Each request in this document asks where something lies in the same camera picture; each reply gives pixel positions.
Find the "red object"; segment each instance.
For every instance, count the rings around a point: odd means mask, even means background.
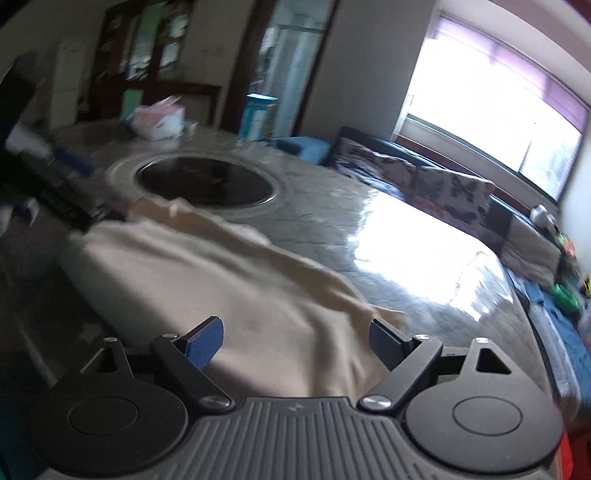
[[[560,442],[560,466],[562,467],[562,480],[574,480],[571,478],[573,474],[573,452],[570,450],[569,436],[562,436]]]
[[[573,452],[573,474],[570,480],[591,479],[590,444],[591,432],[584,432],[571,440],[570,448]]]

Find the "white plastic bag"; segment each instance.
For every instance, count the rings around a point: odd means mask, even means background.
[[[135,109],[131,128],[146,140],[164,140],[178,138],[183,134],[185,108],[175,105],[178,96],[168,97],[151,106],[139,106]]]

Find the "window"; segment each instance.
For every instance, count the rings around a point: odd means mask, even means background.
[[[441,17],[417,62],[410,118],[501,163],[558,200],[588,107],[532,60]]]

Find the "circular pad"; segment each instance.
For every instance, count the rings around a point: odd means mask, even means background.
[[[175,448],[189,422],[174,394],[117,373],[58,384],[31,414],[39,454],[76,477],[140,471]]]
[[[463,429],[476,435],[505,435],[515,430],[523,418],[511,402],[495,397],[462,400],[453,409],[453,418]]]
[[[70,424],[88,435],[115,435],[131,427],[138,409],[129,400],[96,397],[83,400],[70,412]]]
[[[525,472],[551,458],[560,442],[560,412],[527,377],[460,375],[411,400],[409,437],[421,450],[468,473]]]

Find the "blue blanket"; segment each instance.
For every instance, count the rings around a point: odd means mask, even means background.
[[[591,422],[591,355],[576,326],[554,304],[552,295],[525,280],[530,319],[542,340],[560,395],[560,407],[571,428]]]

